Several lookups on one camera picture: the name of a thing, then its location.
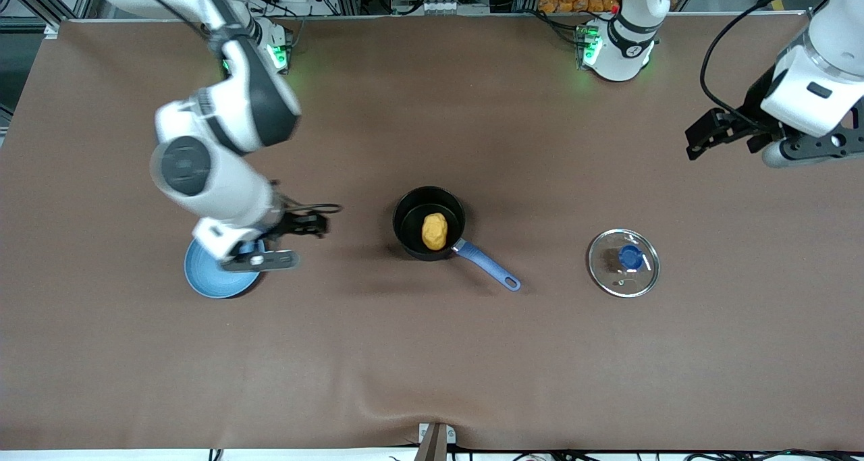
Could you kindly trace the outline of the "yellow potato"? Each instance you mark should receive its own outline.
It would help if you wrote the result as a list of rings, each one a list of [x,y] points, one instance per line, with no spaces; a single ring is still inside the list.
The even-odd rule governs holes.
[[[428,214],[421,227],[423,245],[431,251],[444,249],[448,242],[448,221],[444,214]]]

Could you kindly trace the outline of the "glass lid with blue knob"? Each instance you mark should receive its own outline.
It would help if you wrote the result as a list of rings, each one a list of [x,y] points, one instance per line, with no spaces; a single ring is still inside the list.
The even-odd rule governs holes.
[[[587,271],[603,292],[632,299],[657,285],[661,262],[656,248],[642,234],[614,228],[593,238],[587,249]]]

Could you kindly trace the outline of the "blue plate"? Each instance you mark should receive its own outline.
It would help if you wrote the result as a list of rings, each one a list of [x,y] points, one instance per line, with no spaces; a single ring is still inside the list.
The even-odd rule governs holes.
[[[262,271],[226,271],[198,240],[192,239],[183,259],[183,273],[192,289],[205,298],[240,297],[262,279]]]

